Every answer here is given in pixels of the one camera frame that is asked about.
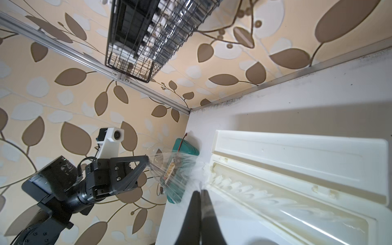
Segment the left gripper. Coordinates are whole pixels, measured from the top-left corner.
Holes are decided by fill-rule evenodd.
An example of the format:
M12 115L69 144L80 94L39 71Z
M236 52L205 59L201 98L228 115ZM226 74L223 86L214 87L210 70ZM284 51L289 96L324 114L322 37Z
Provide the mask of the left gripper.
M66 208L87 208L107 197L135 189L137 181L150 162L147 155L98 159L86 168L81 179L73 167L65 174L70 187L66 188Z

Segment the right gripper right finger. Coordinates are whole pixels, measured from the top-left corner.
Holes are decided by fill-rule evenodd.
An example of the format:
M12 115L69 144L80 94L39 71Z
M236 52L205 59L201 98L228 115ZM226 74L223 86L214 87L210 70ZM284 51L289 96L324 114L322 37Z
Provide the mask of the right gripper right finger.
M202 245L226 245L213 204L207 190L201 190L201 241Z

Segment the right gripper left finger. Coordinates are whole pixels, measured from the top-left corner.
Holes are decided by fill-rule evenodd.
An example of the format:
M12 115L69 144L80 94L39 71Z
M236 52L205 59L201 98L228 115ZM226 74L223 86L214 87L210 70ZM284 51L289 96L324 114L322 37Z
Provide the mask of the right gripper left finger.
M201 229L201 196L194 191L175 245L199 245Z

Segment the clear plastic wrap sheet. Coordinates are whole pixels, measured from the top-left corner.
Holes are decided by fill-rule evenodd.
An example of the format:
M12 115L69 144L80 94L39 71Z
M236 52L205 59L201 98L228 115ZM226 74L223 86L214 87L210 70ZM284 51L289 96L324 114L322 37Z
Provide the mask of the clear plastic wrap sheet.
M215 177L209 164L196 155L158 151L149 159L148 169L172 204L180 204L187 189L205 189Z

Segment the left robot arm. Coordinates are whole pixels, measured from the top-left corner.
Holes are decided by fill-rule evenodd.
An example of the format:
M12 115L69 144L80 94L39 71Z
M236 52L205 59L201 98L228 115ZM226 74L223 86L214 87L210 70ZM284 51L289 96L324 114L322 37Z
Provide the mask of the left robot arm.
M22 184L39 211L12 244L55 244L64 229L73 227L73 214L88 215L96 203L136 189L150 162L146 155L89 160L83 169L59 156Z

